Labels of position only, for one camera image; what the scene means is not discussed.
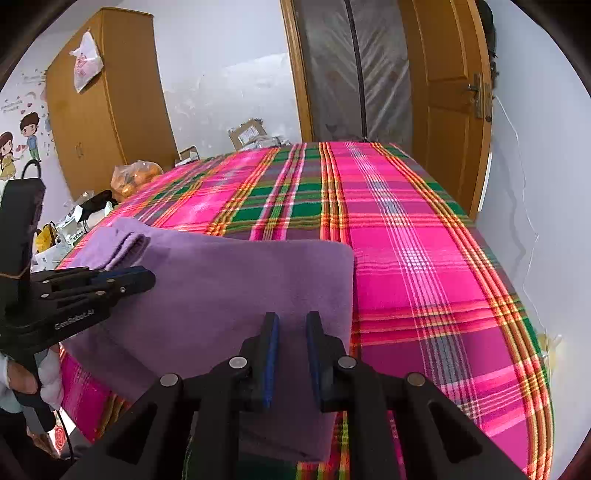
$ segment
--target white cable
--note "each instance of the white cable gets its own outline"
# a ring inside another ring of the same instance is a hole
[[[530,295],[527,293],[527,290],[525,289],[525,282],[527,280],[527,277],[530,274],[530,269],[531,269],[531,264],[534,260],[534,251],[535,251],[535,246],[538,244],[538,240],[540,238],[540,234],[535,230],[534,225],[531,223],[531,218],[530,218],[530,213],[527,210],[527,204],[525,202],[525,191],[527,190],[527,178],[525,176],[525,167],[523,165],[523,157],[521,155],[521,144],[519,143],[519,134],[517,133],[517,130],[515,129],[515,126],[513,125],[513,122],[511,121],[511,119],[509,118],[509,115],[507,115],[507,111],[505,110],[505,107],[503,106],[501,99],[497,96],[495,96],[496,101],[499,103],[499,106],[501,107],[501,109],[503,110],[503,114],[505,115],[505,118],[507,119],[507,121],[509,122],[509,125],[511,126],[511,129],[513,130],[513,133],[515,134],[515,139],[517,140],[517,154],[519,157],[519,165],[521,167],[521,174],[523,176],[523,190],[521,192],[521,201],[523,202],[523,208],[525,210],[525,217],[527,218],[527,222],[530,225],[531,231],[535,234],[535,240],[534,240],[534,245],[531,247],[531,252],[530,252],[530,260],[528,262],[527,265],[527,270],[525,271],[525,276],[523,278],[523,283],[521,284],[521,291],[523,292],[524,296],[528,299],[530,305],[534,308],[535,311],[535,316],[537,318],[538,323],[540,324],[542,330],[544,331],[544,334],[546,336],[546,347],[548,347],[548,343],[549,343],[549,338],[548,338],[548,330],[546,329],[546,327],[544,326],[544,323],[542,322],[541,318],[540,318],[540,312],[538,311],[537,307],[535,306],[535,303],[531,300]],[[550,362],[548,361],[547,363],[548,366],[548,376],[551,375],[550,372]]]

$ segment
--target white plastic bag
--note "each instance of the white plastic bag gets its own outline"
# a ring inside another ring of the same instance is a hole
[[[95,39],[87,30],[82,35],[80,47],[70,52],[76,57],[74,64],[74,88],[78,93],[103,69],[103,59],[96,48]]]

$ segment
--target wooden wardrobe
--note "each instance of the wooden wardrobe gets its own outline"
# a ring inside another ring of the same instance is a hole
[[[104,68],[80,92],[70,55],[90,30]],[[137,160],[174,167],[178,151],[158,72],[152,15],[104,7],[64,46],[46,73],[57,155],[76,200],[109,189],[113,169]]]

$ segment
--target orange plastic bag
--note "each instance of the orange plastic bag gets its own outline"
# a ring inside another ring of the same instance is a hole
[[[111,188],[116,198],[126,199],[131,197],[140,186],[151,182],[154,177],[163,173],[160,165],[144,160],[138,160],[131,165],[117,166],[113,171]]]

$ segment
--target yellow bag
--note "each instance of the yellow bag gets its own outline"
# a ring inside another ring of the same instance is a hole
[[[37,253],[40,254],[56,244],[56,229],[48,223],[42,230],[37,230],[37,238],[35,238],[35,247]]]

